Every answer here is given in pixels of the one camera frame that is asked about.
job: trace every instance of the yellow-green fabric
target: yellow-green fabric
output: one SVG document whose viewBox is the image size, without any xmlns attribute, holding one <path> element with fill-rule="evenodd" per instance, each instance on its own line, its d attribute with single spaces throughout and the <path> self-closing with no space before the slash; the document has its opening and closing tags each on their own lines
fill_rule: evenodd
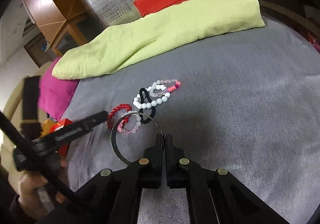
<svg viewBox="0 0 320 224">
<path fill-rule="evenodd" d="M 66 52 L 52 75 L 82 79 L 112 74 L 198 39 L 264 25 L 258 0 L 190 0 L 106 28 L 90 43 Z"/>
</svg>

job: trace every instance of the magenta cushion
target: magenta cushion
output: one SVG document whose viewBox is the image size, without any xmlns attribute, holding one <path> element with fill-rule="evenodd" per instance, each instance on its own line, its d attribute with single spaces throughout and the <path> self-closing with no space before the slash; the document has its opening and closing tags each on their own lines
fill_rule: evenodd
<svg viewBox="0 0 320 224">
<path fill-rule="evenodd" d="M 52 70 L 61 57 L 56 58 L 40 81 L 38 105 L 55 120 L 60 120 L 68 108 L 79 80 L 60 80 L 52 76 Z"/>
</svg>

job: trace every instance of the gray tablecloth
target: gray tablecloth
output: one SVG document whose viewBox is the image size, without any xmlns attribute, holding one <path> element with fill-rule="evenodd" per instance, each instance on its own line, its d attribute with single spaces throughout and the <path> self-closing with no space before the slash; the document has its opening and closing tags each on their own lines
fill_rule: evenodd
<svg viewBox="0 0 320 224">
<path fill-rule="evenodd" d="M 295 31 L 264 18 L 264 28 L 206 38 L 124 68 L 83 79 L 65 112 L 79 119 L 132 103 L 141 87 L 177 78 L 181 87 L 157 106 L 155 119 L 202 167 L 228 169 L 292 224 L 320 203 L 320 55 Z M 137 160 L 152 146 L 154 124 L 117 135 Z M 102 124 L 71 144 L 69 180 L 77 190 L 116 158 Z M 139 223 L 188 223 L 184 190 L 144 190 Z"/>
</svg>

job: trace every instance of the hand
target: hand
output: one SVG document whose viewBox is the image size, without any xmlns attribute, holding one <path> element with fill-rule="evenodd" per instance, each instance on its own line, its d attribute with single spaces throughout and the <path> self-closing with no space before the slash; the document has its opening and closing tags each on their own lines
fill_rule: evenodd
<svg viewBox="0 0 320 224">
<path fill-rule="evenodd" d="M 61 159 L 60 166 L 59 178 L 65 184 L 68 184 L 66 170 L 67 162 Z M 29 171 L 26 171 L 19 181 L 19 205 L 25 214 L 35 220 L 41 219 L 48 213 L 37 194 L 37 188 L 44 186 L 47 182 L 48 181 L 39 172 Z M 64 202 L 65 199 L 66 198 L 60 192 L 57 193 L 56 200 L 59 203 Z"/>
</svg>

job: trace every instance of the metal rivet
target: metal rivet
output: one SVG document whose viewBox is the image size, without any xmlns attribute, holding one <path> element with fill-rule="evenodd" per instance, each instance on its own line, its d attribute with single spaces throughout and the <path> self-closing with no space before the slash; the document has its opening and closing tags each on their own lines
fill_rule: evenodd
<svg viewBox="0 0 320 224">
<path fill-rule="evenodd" d="M 100 172 L 101 176 L 109 176 L 111 174 L 111 170 L 110 169 L 103 169 Z"/>
<path fill-rule="evenodd" d="M 228 170 L 226 170 L 226 169 L 223 169 L 223 168 L 218 169 L 218 174 L 220 174 L 220 175 L 226 175 L 227 173 L 228 173 Z"/>
<path fill-rule="evenodd" d="M 188 163 L 190 163 L 190 161 L 189 161 L 188 158 L 181 158 L 179 160 L 179 163 L 182 164 L 182 165 L 187 165 Z"/>
<path fill-rule="evenodd" d="M 147 165 L 149 163 L 149 159 L 148 158 L 141 158 L 139 160 L 139 164 L 141 165 Z"/>
</svg>

